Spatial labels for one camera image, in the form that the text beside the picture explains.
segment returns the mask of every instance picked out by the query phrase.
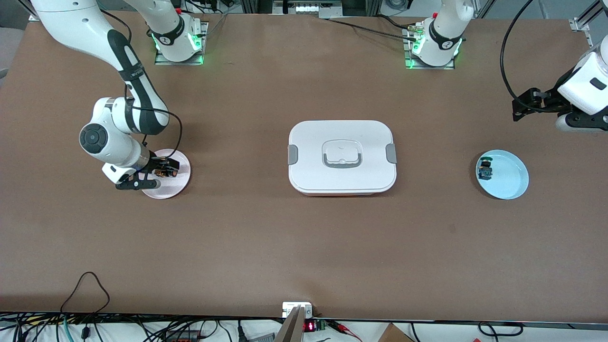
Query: metal mounting plate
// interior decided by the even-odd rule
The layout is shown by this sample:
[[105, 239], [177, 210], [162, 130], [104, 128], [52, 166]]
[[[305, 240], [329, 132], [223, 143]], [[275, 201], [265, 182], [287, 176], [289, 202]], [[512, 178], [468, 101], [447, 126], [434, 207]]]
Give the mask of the metal mounting plate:
[[304, 306], [304, 308], [306, 309], [306, 319], [313, 317], [313, 305], [309, 302], [283, 302], [282, 317], [287, 318], [287, 316], [289, 316], [289, 313], [291, 312], [291, 309], [299, 305]]

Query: brown tabletop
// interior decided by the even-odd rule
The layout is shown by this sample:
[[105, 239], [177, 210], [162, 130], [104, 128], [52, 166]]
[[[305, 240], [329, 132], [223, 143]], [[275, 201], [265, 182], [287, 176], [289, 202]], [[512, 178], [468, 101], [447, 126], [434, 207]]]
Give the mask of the brown tabletop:
[[[190, 184], [164, 201], [115, 190], [78, 132], [97, 99], [121, 96], [119, 75], [29, 24], [0, 92], [0, 310], [58, 310], [91, 270], [109, 312], [276, 316], [306, 300], [326, 317], [608, 323], [607, 138], [561, 133], [552, 114], [512, 122], [507, 21], [471, 22], [457, 70], [416, 71], [399, 40], [291, 15], [231, 15], [203, 66], [155, 66], [142, 18], [119, 16], [184, 121]], [[513, 88], [551, 88], [586, 49], [564, 20], [522, 20], [506, 53]], [[387, 124], [392, 189], [293, 189], [288, 134], [316, 119]], [[177, 134], [172, 122], [149, 148]], [[516, 200], [472, 176], [495, 148], [528, 167]], [[90, 278], [66, 309], [102, 302]]]

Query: gray latch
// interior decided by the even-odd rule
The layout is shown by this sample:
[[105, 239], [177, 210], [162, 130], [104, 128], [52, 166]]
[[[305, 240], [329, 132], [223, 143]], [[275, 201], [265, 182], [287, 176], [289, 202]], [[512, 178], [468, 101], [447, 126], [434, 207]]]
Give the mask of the gray latch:
[[386, 160], [391, 164], [397, 164], [397, 152], [395, 152], [395, 144], [386, 145]]
[[287, 146], [287, 165], [293, 165], [298, 162], [298, 146]]

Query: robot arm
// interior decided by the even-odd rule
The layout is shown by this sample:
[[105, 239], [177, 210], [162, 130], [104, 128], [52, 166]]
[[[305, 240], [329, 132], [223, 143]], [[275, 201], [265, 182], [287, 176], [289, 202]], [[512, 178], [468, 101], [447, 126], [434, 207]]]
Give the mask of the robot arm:
[[471, 0], [441, 0], [436, 17], [417, 26], [423, 28], [412, 53], [431, 66], [448, 64], [462, 43], [462, 34], [475, 10]]
[[201, 50], [201, 20], [175, 12], [169, 0], [125, 0], [141, 14], [162, 55], [185, 61]]
[[[608, 132], [608, 36], [546, 92], [531, 88], [519, 96], [528, 107], [558, 114], [562, 131]], [[537, 111], [513, 100], [513, 121]]]
[[[127, 39], [107, 22], [96, 1], [33, 0], [32, 4], [55, 40], [113, 66], [133, 95], [129, 100], [106, 97], [97, 101], [90, 123], [80, 132], [82, 148], [106, 163], [102, 170], [117, 187], [138, 171], [175, 175], [179, 164], [157, 158], [130, 135], [162, 132], [169, 121], [163, 112], [167, 107]], [[159, 186], [151, 182], [147, 187]]]

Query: light blue plate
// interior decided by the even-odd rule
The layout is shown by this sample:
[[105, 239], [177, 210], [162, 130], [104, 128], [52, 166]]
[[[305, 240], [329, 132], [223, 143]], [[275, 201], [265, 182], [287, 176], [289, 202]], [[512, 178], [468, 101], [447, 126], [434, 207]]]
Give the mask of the light blue plate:
[[[483, 157], [492, 158], [490, 166], [492, 179], [490, 180], [480, 180], [477, 175]], [[491, 150], [482, 154], [474, 172], [475, 178], [483, 190], [501, 200], [513, 200], [523, 195], [530, 182], [526, 165], [516, 155], [504, 150]]]

